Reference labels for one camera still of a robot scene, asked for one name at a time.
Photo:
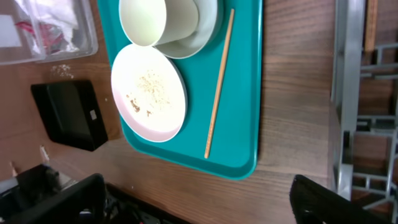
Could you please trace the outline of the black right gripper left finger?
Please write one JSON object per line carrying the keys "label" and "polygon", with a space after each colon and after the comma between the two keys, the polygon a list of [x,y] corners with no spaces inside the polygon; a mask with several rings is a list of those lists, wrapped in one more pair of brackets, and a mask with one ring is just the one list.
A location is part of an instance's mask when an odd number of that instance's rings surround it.
{"label": "black right gripper left finger", "polygon": [[1,203],[1,223],[103,223],[106,188],[102,175],[93,174],[77,184],[28,206],[12,191],[12,202]]}

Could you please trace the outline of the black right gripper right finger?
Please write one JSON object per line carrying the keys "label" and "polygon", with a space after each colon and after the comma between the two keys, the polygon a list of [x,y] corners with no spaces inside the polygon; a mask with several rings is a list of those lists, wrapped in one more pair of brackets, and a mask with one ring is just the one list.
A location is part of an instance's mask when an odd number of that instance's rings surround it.
{"label": "black right gripper right finger", "polygon": [[303,175],[294,177],[289,199],[298,224],[388,224]]}

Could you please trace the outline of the wooden chopstick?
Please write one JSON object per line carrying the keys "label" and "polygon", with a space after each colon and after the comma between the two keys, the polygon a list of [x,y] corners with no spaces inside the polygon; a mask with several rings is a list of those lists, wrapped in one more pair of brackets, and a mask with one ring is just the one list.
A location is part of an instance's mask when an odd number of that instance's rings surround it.
{"label": "wooden chopstick", "polygon": [[224,73],[225,73],[226,64],[228,61],[228,52],[229,52],[229,45],[230,45],[231,34],[232,34],[233,24],[234,24],[234,15],[235,15],[235,9],[231,9],[230,15],[229,15],[228,27],[227,27],[227,31],[226,31],[226,35],[225,35],[225,40],[224,40],[223,53],[221,56],[220,69],[219,69],[219,73],[218,73],[215,97],[214,97],[213,108],[212,108],[212,113],[211,113],[210,126],[209,126],[209,130],[208,130],[208,137],[207,137],[207,141],[206,141],[206,148],[205,148],[205,154],[204,154],[205,159],[208,159],[210,156],[211,144],[212,144],[214,130],[215,130],[216,117],[217,117],[217,113],[218,113],[218,106],[219,106],[221,90],[222,90],[222,86],[223,86]]}

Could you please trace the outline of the red snack wrapper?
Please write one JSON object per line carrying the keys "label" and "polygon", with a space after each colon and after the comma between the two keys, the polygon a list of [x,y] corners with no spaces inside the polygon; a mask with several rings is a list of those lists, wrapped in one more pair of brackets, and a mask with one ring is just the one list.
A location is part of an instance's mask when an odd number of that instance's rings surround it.
{"label": "red snack wrapper", "polygon": [[40,35],[47,54],[54,54],[61,51],[64,38],[62,30],[58,26],[40,22],[38,31],[35,31],[34,26],[27,21],[18,22],[16,26],[28,32],[35,41],[38,41],[38,35]]}

